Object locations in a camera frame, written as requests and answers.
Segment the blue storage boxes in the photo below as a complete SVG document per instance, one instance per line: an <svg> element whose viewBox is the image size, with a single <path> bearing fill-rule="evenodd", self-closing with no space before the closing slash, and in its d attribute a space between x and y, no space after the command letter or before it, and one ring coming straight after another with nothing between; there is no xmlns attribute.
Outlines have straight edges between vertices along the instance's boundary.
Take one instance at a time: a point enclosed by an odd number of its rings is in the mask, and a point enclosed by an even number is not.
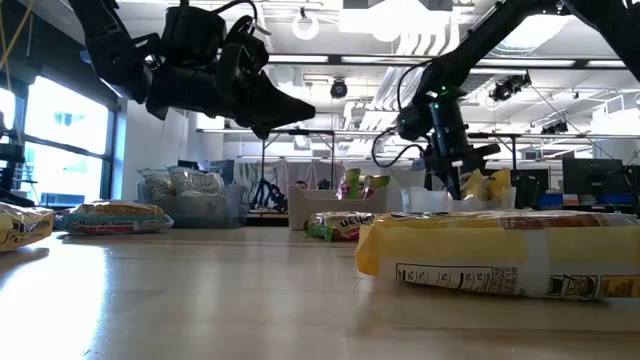
<svg viewBox="0 0 640 360"><path fill-rule="evenodd" d="M632 205L632 194L575 195L575 194L543 194L539 197L541 207L560 205Z"/></svg>

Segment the large bright window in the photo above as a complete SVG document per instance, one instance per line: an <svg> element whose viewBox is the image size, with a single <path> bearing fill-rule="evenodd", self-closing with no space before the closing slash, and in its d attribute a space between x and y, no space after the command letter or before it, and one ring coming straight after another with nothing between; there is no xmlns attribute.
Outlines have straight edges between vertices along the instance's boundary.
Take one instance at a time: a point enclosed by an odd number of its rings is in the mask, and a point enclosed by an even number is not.
<svg viewBox="0 0 640 360"><path fill-rule="evenodd" d="M105 105L38 76L25 87L0 85L0 113L24 161L12 189L40 206L73 207L108 193L114 114Z"/></svg>

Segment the blue Maruchan noodle pack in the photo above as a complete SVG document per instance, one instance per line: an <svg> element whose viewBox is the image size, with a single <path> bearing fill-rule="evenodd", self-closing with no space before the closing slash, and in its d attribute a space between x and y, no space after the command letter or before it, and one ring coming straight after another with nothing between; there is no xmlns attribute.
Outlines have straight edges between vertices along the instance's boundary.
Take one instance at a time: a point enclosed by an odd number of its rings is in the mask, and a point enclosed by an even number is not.
<svg viewBox="0 0 640 360"><path fill-rule="evenodd" d="M150 198L172 194L170 176L167 169L140 169L139 174Z"/></svg>
<svg viewBox="0 0 640 360"><path fill-rule="evenodd" d="M156 205L120 200L84 203L54 215L54 227L74 235L153 233L173 224L174 220Z"/></svg>
<svg viewBox="0 0 640 360"><path fill-rule="evenodd" d="M167 170L177 195L185 192L217 194L225 187L223 179L217 173L204 173L180 166L171 166Z"/></svg>

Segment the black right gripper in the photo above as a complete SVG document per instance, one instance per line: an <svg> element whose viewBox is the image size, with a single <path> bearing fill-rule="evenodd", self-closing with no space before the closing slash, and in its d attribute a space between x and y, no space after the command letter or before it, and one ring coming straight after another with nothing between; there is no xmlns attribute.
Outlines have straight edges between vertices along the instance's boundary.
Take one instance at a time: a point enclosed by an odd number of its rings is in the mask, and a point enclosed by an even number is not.
<svg viewBox="0 0 640 360"><path fill-rule="evenodd" d="M485 157L501 151L497 144L474 148L468 142L456 98L442 97L429 105L433 134L425 163L434 171L454 200L461 199L459 172L468 173L486 165Z"/></svg>

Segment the clear plastic bin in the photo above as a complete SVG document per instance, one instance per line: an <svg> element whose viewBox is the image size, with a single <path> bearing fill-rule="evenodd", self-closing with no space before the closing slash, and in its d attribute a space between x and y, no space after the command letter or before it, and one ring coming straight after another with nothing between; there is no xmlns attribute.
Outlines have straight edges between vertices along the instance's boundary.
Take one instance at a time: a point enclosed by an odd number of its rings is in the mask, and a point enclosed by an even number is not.
<svg viewBox="0 0 640 360"><path fill-rule="evenodd" d="M402 190L402 200L403 211L408 213L513 210L516 202L516 189L505 189L500 199L466 198L453 200L446 191L429 191L421 187L410 187Z"/></svg>
<svg viewBox="0 0 640 360"><path fill-rule="evenodd" d="M138 202L160 207L174 221L174 228L240 228L246 224L248 189L242 185L224 187L217 194L191 191L187 195L156 195L137 183Z"/></svg>

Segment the black tripod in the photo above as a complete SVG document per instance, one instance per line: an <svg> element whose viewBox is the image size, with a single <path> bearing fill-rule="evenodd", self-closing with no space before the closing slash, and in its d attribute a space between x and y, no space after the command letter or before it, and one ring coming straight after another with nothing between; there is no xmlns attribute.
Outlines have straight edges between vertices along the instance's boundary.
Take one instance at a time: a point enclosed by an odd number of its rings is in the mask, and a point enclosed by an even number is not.
<svg viewBox="0 0 640 360"><path fill-rule="evenodd" d="M288 211L286 196L280 188L265 179L261 179L251 201L252 210L270 210L284 214Z"/></svg>

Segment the white fabric screen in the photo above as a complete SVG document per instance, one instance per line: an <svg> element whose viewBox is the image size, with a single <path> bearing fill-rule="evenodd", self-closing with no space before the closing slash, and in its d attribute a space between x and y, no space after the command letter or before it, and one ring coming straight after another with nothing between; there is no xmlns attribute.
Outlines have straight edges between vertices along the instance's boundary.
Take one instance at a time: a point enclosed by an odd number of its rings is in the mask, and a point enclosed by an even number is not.
<svg viewBox="0 0 640 360"><path fill-rule="evenodd" d="M257 189L262 178L285 192L289 185L302 181L308 189L315 189L321 180L337 185L346 172L341 162L330 163L321 160L311 162L238 162L234 165L235 184L246 186L251 192Z"/></svg>

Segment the yellow Maruchan noodle pack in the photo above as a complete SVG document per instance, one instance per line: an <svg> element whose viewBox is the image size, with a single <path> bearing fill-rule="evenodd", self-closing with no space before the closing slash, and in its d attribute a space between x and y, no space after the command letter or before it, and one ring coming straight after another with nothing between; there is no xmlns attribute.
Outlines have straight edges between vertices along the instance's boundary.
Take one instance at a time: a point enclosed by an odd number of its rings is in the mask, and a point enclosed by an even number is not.
<svg viewBox="0 0 640 360"><path fill-rule="evenodd" d="M487 199L499 200L512 187L511 171L509 169L501 169L493 172L486 182Z"/></svg>
<svg viewBox="0 0 640 360"><path fill-rule="evenodd" d="M461 199L484 201L488 199L488 180L479 169L462 175Z"/></svg>
<svg viewBox="0 0 640 360"><path fill-rule="evenodd" d="M16 250L50 236L54 212L0 202L0 253Z"/></svg>
<svg viewBox="0 0 640 360"><path fill-rule="evenodd" d="M640 299L640 220L583 211L388 213L360 229L360 272L492 295Z"/></svg>

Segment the light grey plastic bin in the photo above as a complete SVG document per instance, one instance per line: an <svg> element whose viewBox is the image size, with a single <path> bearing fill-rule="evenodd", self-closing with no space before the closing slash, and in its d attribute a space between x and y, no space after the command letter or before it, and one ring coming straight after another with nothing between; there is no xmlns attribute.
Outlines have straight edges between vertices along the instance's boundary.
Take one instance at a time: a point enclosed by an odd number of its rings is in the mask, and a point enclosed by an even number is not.
<svg viewBox="0 0 640 360"><path fill-rule="evenodd" d="M366 199L338 200L332 190L302 190L295 185L287 187L288 224L290 230L302 230L305 221L320 212L370 212L387 211L389 188L377 189Z"/></svg>

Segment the dark window-side equipment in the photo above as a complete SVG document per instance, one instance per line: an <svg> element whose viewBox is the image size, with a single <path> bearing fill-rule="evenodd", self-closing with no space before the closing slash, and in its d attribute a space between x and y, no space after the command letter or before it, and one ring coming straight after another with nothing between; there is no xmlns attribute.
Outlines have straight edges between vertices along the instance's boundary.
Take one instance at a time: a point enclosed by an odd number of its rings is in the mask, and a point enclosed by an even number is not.
<svg viewBox="0 0 640 360"><path fill-rule="evenodd" d="M0 202L36 207L34 201L12 192L18 166L24 163L24 146L18 142L16 131L6 127L4 113L0 110Z"/></svg>

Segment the long ceiling light strip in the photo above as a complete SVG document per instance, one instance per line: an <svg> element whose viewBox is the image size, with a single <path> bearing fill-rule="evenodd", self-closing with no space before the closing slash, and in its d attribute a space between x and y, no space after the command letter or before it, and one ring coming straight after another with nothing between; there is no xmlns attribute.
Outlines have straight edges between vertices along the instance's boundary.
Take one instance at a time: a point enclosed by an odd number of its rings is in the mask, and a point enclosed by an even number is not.
<svg viewBox="0 0 640 360"><path fill-rule="evenodd" d="M335 65L335 66L410 66L430 60L430 56L382 55L382 54L292 54L276 53L269 58L269 64ZM622 70L626 65L619 59L589 58L539 58L539 57L490 57L481 59L481 68L575 68Z"/></svg>

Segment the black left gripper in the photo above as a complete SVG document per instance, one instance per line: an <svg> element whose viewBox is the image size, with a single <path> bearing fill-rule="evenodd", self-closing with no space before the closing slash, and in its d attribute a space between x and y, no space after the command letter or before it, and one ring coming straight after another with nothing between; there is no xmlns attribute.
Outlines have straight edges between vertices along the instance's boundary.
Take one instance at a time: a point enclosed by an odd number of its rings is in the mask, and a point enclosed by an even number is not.
<svg viewBox="0 0 640 360"><path fill-rule="evenodd" d="M146 110L160 120L166 119L169 108L177 108L254 123L251 130L259 139L266 139L275 128L316 115L313 105L280 91L264 71L241 102L226 102L215 87L216 64L160 66L153 71Z"/></svg>

